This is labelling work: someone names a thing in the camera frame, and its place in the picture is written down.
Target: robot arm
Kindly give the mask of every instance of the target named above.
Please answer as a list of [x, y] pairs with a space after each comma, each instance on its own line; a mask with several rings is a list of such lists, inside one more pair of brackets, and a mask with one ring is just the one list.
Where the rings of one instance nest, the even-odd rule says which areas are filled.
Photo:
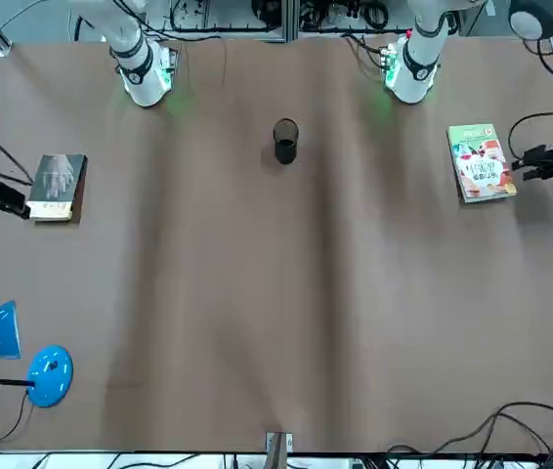
[[[145, 2], [123, 0], [133, 12], [141, 11]], [[118, 62], [124, 87], [141, 107], [151, 107], [172, 88], [172, 66], [175, 54], [147, 39], [140, 25], [122, 10], [117, 0], [70, 0], [70, 8], [91, 23], [109, 43]]]
[[440, 53], [448, 38], [447, 15], [467, 10], [487, 0], [408, 0], [415, 14], [411, 37], [402, 37], [385, 71], [385, 85], [397, 98], [414, 105], [433, 86]]

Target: black cup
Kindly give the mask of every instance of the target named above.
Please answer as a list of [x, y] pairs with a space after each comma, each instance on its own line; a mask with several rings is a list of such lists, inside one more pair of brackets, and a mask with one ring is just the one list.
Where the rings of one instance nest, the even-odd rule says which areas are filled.
[[281, 119], [273, 130], [275, 157], [280, 164], [291, 164], [296, 159], [298, 126], [292, 119]]

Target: lamp base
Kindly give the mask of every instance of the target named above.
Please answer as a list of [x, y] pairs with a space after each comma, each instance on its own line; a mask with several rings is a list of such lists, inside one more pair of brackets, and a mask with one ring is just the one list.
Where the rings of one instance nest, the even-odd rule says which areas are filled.
[[72, 358], [64, 347], [49, 345], [33, 358], [27, 378], [35, 383], [27, 388], [29, 400], [38, 407], [51, 407], [61, 401], [72, 382]]

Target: illustrated cover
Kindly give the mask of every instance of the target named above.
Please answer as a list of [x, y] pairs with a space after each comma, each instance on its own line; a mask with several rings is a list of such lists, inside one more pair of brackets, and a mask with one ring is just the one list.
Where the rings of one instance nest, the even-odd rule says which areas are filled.
[[510, 165], [492, 124], [450, 127], [448, 139], [465, 202], [481, 202], [517, 193]]
[[84, 154], [45, 154], [40, 160], [29, 201], [31, 220], [67, 221], [72, 217]]

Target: hand image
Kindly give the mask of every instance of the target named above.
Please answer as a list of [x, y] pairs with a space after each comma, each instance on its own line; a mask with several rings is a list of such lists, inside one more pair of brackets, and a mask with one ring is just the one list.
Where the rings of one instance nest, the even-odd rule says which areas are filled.
[[65, 154], [49, 159], [43, 184], [47, 198], [58, 198], [74, 182], [73, 168]]

